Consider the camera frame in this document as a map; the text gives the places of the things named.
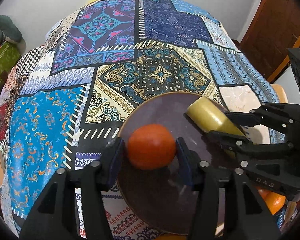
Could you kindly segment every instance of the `door frame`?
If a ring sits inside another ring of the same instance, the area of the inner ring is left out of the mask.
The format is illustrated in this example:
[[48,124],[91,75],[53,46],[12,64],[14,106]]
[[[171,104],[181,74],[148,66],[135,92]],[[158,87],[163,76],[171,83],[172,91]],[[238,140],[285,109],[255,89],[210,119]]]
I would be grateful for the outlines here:
[[[259,4],[259,7],[258,7],[258,10],[256,11],[256,14],[254,15],[253,17],[253,20],[247,30],[247,32],[245,33],[242,41],[240,42],[240,45],[244,45],[245,42],[248,40],[249,38],[249,35],[251,34],[260,14],[261,14],[261,11],[264,7],[266,3],[266,0],[261,0],[260,4]],[[295,42],[295,44],[293,45],[293,48],[299,48],[300,47],[300,36],[298,37],[297,41]],[[281,62],[281,64],[274,70],[274,72],[267,78],[267,81],[268,82],[273,82],[274,80],[276,80],[278,77],[279,77],[279,74],[285,70],[285,68],[287,67],[287,65],[289,64],[290,60],[289,60],[289,57],[285,57],[285,59]]]

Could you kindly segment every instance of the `wooden door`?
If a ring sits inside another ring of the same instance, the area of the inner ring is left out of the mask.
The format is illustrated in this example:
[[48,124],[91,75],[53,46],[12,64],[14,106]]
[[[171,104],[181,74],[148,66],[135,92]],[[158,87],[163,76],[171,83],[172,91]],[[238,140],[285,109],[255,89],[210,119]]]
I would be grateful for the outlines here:
[[262,0],[240,49],[273,81],[289,62],[286,48],[300,46],[300,7],[295,0]]

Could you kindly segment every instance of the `metal screw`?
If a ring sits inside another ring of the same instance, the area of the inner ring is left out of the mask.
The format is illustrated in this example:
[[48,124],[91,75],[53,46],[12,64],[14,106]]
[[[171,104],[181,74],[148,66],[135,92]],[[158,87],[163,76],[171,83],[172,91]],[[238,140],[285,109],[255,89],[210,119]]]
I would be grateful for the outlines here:
[[61,174],[64,173],[65,171],[66,171],[65,168],[59,168],[59,169],[57,169],[57,173],[58,173],[59,175],[61,175]]
[[92,167],[98,167],[100,164],[101,164],[100,161],[93,161],[93,162],[90,162],[90,165],[91,165]]
[[248,162],[247,162],[247,161],[242,161],[242,162],[240,163],[240,166],[243,167],[243,168],[245,168],[245,167],[248,166]]
[[200,161],[199,165],[203,168],[207,168],[210,164],[207,161]]
[[235,169],[234,169],[234,172],[235,172],[236,174],[238,174],[238,175],[242,175],[242,174],[243,174],[243,169],[241,169],[241,168],[235,168]]

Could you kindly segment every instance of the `patterned tablecloth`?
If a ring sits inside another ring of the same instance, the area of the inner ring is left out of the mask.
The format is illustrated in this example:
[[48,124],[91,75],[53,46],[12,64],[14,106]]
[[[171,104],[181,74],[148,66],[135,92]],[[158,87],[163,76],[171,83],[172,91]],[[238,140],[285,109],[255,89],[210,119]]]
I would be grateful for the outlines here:
[[[241,112],[278,102],[222,24],[181,0],[98,0],[46,37],[13,68],[0,97],[2,209],[16,234],[55,170],[98,160],[147,99],[188,91]],[[281,141],[262,125],[245,130],[256,143]],[[80,189],[76,198],[85,237]],[[114,239],[160,234],[131,211],[117,185],[103,200]]]

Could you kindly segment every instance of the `green box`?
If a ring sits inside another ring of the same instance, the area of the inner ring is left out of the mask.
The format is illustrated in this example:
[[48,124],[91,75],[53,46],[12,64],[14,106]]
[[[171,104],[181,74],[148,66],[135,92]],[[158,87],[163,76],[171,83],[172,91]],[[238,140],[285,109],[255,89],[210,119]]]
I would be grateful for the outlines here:
[[0,87],[4,85],[1,76],[3,72],[9,73],[20,59],[20,53],[15,44],[5,41],[0,47]]

